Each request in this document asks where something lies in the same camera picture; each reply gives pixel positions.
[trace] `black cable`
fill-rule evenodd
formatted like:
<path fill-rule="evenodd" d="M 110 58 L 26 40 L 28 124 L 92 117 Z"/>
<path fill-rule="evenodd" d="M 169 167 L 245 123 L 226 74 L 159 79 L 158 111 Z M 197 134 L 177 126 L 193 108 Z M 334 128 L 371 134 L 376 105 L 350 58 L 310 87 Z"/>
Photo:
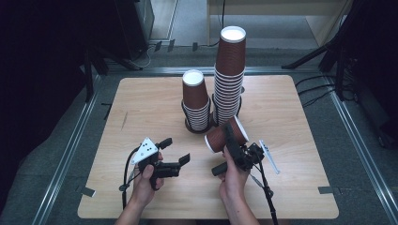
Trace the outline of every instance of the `black cable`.
<path fill-rule="evenodd" d="M 325 97 L 327 94 L 329 94 L 330 92 L 333 92 L 333 91 L 335 91 L 335 89 L 329 90 L 328 92 L 326 92 L 326 93 L 323 94 L 322 96 L 313 98 L 313 99 L 311 99 L 311 100 L 305 102 L 304 104 L 302 104 L 302 107 L 305 108 L 305 107 L 307 107 L 307 106 L 310 106 L 310 105 L 314 104 L 314 103 L 315 103 L 316 101 L 318 101 L 320 98 Z"/>
<path fill-rule="evenodd" d="M 330 86 L 334 86 L 334 84 L 323 84 L 323 85 L 319 85 L 319 86 L 312 87 L 312 88 L 309 88 L 309 89 L 305 89 L 303 91 L 298 92 L 298 95 L 300 96 L 300 95 L 302 95 L 302 94 L 304 94 L 306 92 L 313 91 L 313 90 L 316 90 L 316 89 L 319 89 L 319 88 L 323 88 L 323 87 L 330 87 Z"/>
<path fill-rule="evenodd" d="M 130 160 L 131 157 L 134 153 L 138 151 L 140 147 L 136 147 L 134 150 L 131 151 L 129 154 L 129 157 L 127 158 L 126 161 L 126 166 L 125 166 L 125 171 L 124 171 L 124 177 L 123 177 L 123 185 L 119 187 L 119 190 L 122 191 L 122 203 L 123 203 L 123 209 L 126 207 L 127 204 L 127 198 L 126 198 L 126 190 L 130 186 L 130 182 L 127 182 L 127 173 L 129 170 L 129 165 L 130 165 Z"/>
<path fill-rule="evenodd" d="M 272 198 L 272 196 L 271 196 L 272 190 L 269 188 L 266 176 L 264 175 L 264 168 L 263 168 L 263 163 L 261 162 L 261 158 L 258 156 L 257 152 L 255 152 L 255 154 L 257 155 L 257 158 L 259 161 L 258 164 L 260 164 L 260 170 L 261 170 L 260 173 L 261 173 L 261 178 L 263 179 L 263 190 L 264 190 L 264 193 L 266 194 L 272 221 L 273 221 L 274 225 L 278 225 L 278 219 L 276 217 L 276 210 L 275 210 L 275 207 L 273 206 L 272 199 L 271 199 Z"/>
<path fill-rule="evenodd" d="M 255 164 L 253 166 L 257 169 L 257 171 L 261 172 Z"/>
<path fill-rule="evenodd" d="M 224 13 L 225 13 L 225 0 L 223 0 L 223 3 L 222 3 L 222 29 L 224 28 L 224 25 L 223 25 Z"/>
<path fill-rule="evenodd" d="M 314 77 L 306 78 L 306 79 L 303 79 L 303 80 L 297 82 L 297 83 L 295 84 L 295 86 L 297 87 L 297 86 L 299 86 L 299 84 L 301 84 L 301 83 L 303 83 L 303 82 L 307 82 L 307 81 L 312 80 L 312 79 L 327 78 L 327 77 L 336 78 L 336 76 L 328 76 L 328 75 L 314 76 Z"/>
<path fill-rule="evenodd" d="M 138 174 L 136 174 L 134 177 L 132 177 L 129 182 L 127 182 L 128 185 L 130 185 L 131 181 L 133 181 L 135 178 L 137 178 L 137 176 L 141 174 L 141 172 L 138 172 Z"/>

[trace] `left hand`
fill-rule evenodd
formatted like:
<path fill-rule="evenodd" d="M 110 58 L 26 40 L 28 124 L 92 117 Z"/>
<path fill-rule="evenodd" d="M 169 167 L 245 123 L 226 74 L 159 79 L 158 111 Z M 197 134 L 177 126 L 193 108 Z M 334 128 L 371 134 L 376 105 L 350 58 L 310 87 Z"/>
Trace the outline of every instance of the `left hand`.
<path fill-rule="evenodd" d="M 158 160 L 163 160 L 163 156 L 159 153 Z M 137 203 L 141 207 L 146 207 L 155 196 L 155 191 L 150 185 L 149 178 L 152 176 L 154 167 L 147 165 L 144 171 L 134 179 L 133 191 L 130 202 Z M 156 188 L 161 188 L 164 184 L 163 178 L 156 180 Z"/>

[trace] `white cup rim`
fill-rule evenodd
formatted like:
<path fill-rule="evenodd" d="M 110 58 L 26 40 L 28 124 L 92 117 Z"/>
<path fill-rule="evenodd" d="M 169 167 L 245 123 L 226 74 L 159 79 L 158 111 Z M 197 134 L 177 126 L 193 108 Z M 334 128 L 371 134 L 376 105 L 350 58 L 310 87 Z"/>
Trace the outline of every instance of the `white cup rim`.
<path fill-rule="evenodd" d="M 236 94 L 236 93 L 241 93 L 242 90 L 242 85 L 238 85 L 238 86 L 220 86 L 219 84 L 215 84 L 215 92 L 219 92 L 222 91 L 223 93 L 231 93 L 231 94 Z"/>
<path fill-rule="evenodd" d="M 218 96 L 215 95 L 215 100 L 217 103 L 222 103 L 224 105 L 231 105 L 232 103 L 239 101 L 240 100 L 240 96 L 236 96 L 236 97 L 224 97 L 224 96 Z"/>
<path fill-rule="evenodd" d="M 240 76 L 244 76 L 245 75 L 245 70 L 246 70 L 246 67 L 240 72 L 240 73 L 238 73 L 238 74 L 235 74 L 235 75 L 225 75 L 225 74 L 222 74 L 222 73 L 220 73 L 218 70 L 217 70 L 217 68 L 216 68 L 216 63 L 214 64 L 214 75 L 217 73 L 217 75 L 219 75 L 219 76 L 221 76 L 221 77 L 223 77 L 223 78 L 225 78 L 225 79 L 235 79 L 235 78 L 237 78 L 237 77 L 240 77 Z"/>
<path fill-rule="evenodd" d="M 234 119 L 237 121 L 237 126 L 240 129 L 240 132 L 242 133 L 243 137 L 245 138 L 246 142 L 249 141 L 248 134 L 246 133 L 246 130 L 243 128 L 242 124 L 240 123 L 239 119 L 237 119 L 237 116 L 234 115 Z"/>
<path fill-rule="evenodd" d="M 228 99 L 232 99 L 232 98 L 238 98 L 241 95 L 241 91 L 236 91 L 235 93 L 230 93 L 230 92 L 225 92 L 223 90 L 216 90 L 214 92 L 214 95 L 219 97 L 219 98 L 228 98 Z"/>
<path fill-rule="evenodd" d="M 239 26 L 226 26 L 221 30 L 221 37 L 228 43 L 239 43 L 246 38 L 246 31 Z"/>
<path fill-rule="evenodd" d="M 191 78 L 191 80 L 188 80 L 188 76 L 195 74 L 196 77 Z M 182 82 L 184 82 L 188 86 L 198 86 L 205 80 L 205 76 L 200 70 L 197 69 L 190 69 L 184 72 L 182 75 Z"/>
<path fill-rule="evenodd" d="M 202 112 L 203 110 L 206 110 L 209 104 L 210 104 L 210 97 L 207 99 L 207 104 L 206 104 L 204 107 L 195 110 L 195 109 L 191 109 L 190 107 L 186 106 L 186 105 L 185 105 L 185 102 L 184 102 L 184 99 L 182 100 L 182 105 L 183 105 L 184 109 L 185 109 L 186 111 L 190 111 L 190 112 L 192 112 L 192 113 L 200 113 L 200 112 Z"/>
<path fill-rule="evenodd" d="M 214 88 L 215 89 L 221 89 L 224 91 L 230 91 L 230 92 L 235 92 L 238 89 L 241 89 L 243 86 L 243 82 L 240 83 L 228 83 L 228 85 L 224 85 L 225 83 L 222 82 L 214 82 Z"/>
<path fill-rule="evenodd" d="M 238 83 L 243 83 L 243 76 L 241 78 L 239 78 L 238 80 L 227 80 L 224 78 L 221 78 L 219 76 L 214 76 L 214 81 L 216 83 L 228 83 L 229 85 L 236 85 Z"/>
<path fill-rule="evenodd" d="M 206 142 L 206 145 L 207 145 L 208 149 L 210 149 L 210 152 L 211 152 L 211 153 L 216 153 L 216 152 L 214 152 L 214 150 L 211 148 L 210 143 L 208 143 L 207 135 L 205 135 L 205 142 Z"/>
<path fill-rule="evenodd" d="M 199 131 L 199 130 L 207 128 L 207 124 L 205 124 L 204 126 L 200 126 L 200 127 L 191 126 L 190 128 L 193 129 L 193 130 L 198 130 Z"/>
<path fill-rule="evenodd" d="M 235 109 L 231 109 L 230 111 L 227 111 L 227 112 L 224 112 L 224 111 L 217 111 L 217 114 L 218 114 L 219 116 L 222 116 L 222 117 L 228 116 L 228 119 L 229 119 L 229 118 L 231 118 L 233 115 L 237 114 L 237 110 L 238 110 L 238 107 L 236 107 Z"/>

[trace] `right hand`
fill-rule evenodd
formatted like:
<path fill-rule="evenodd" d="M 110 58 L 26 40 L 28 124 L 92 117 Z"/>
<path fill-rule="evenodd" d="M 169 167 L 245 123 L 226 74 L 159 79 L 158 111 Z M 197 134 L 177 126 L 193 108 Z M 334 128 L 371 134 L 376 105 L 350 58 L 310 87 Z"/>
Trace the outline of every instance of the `right hand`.
<path fill-rule="evenodd" d="M 219 175 L 222 180 L 219 190 L 222 201 L 231 202 L 237 198 L 244 200 L 244 188 L 250 171 L 244 172 L 237 167 L 226 146 L 222 155 L 228 165 L 227 171 Z"/>

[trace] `aluminum rail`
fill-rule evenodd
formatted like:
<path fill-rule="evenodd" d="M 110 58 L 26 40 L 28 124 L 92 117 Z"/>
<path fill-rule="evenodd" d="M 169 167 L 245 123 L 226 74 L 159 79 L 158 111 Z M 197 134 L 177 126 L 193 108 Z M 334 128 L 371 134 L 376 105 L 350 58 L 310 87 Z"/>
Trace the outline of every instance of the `aluminum rail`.
<path fill-rule="evenodd" d="M 326 84 L 332 84 L 331 78 L 326 78 Z M 360 161 L 369 176 L 369 179 L 374 186 L 375 192 L 386 211 L 387 217 L 391 224 L 398 224 L 398 206 L 392 191 L 384 180 L 383 175 L 378 169 L 375 161 L 373 160 L 372 154 L 367 148 L 365 142 L 363 141 L 360 132 L 358 131 L 348 109 L 346 108 L 345 102 L 340 101 L 336 93 L 331 93 L 331 99 L 340 114 L 342 121 L 345 125 L 346 130 L 351 138 L 352 143 L 357 150 Z"/>
<path fill-rule="evenodd" d="M 97 75 L 94 81 L 94 89 L 98 90 L 101 83 L 102 79 L 100 75 Z M 55 199 L 68 172 L 69 165 L 73 159 L 79 140 L 82 137 L 82 133 L 84 131 L 87 120 L 97 100 L 97 96 L 98 92 L 95 92 L 90 101 L 85 103 L 79 120 L 70 136 L 68 145 L 64 151 L 64 155 L 61 157 L 58 167 L 56 168 L 56 171 L 54 173 L 53 179 L 51 180 L 49 186 L 47 186 L 46 193 L 40 204 L 40 207 L 38 208 L 38 211 L 36 212 L 32 224 L 46 224 L 47 218 L 53 208 Z"/>

